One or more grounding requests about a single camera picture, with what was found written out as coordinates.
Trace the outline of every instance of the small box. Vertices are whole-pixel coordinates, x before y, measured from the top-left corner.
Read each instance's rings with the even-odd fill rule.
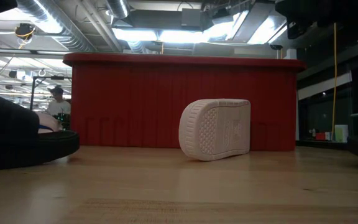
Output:
[[[326,140],[327,140],[327,141],[330,141],[330,140],[331,140],[331,132],[330,132],[330,131],[327,131],[327,132],[326,132]]]
[[[326,133],[316,133],[316,140],[324,141],[326,139]]]
[[[347,128],[347,124],[335,125],[335,141],[347,142],[348,136],[349,136],[349,130]]]

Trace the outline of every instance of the white shirt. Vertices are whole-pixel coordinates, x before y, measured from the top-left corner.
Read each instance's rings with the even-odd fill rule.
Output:
[[[65,100],[63,100],[60,103],[57,102],[56,100],[53,100],[52,102],[49,103],[47,112],[50,115],[57,115],[59,113],[70,114],[71,105]]]

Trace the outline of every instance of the rubber sole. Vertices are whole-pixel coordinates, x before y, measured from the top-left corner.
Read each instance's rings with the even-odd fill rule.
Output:
[[[249,101],[198,100],[182,113],[179,143],[188,157],[214,161],[248,153],[249,133]]]

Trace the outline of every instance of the black pole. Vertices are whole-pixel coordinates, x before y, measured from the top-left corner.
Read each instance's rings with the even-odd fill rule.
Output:
[[[30,100],[30,110],[32,111],[32,105],[34,103],[34,90],[35,90],[35,81],[37,77],[32,78],[32,88],[31,88],[31,100]]]

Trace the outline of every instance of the ventilation pipe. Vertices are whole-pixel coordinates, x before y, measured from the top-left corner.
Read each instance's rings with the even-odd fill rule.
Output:
[[[16,0],[17,8],[26,13],[37,27],[49,34],[69,51],[95,52],[96,48],[53,0]]]
[[[135,54],[147,54],[148,51],[141,41],[128,41],[128,45]]]
[[[131,11],[127,0],[106,0],[106,3],[112,16],[116,19],[126,18]]]

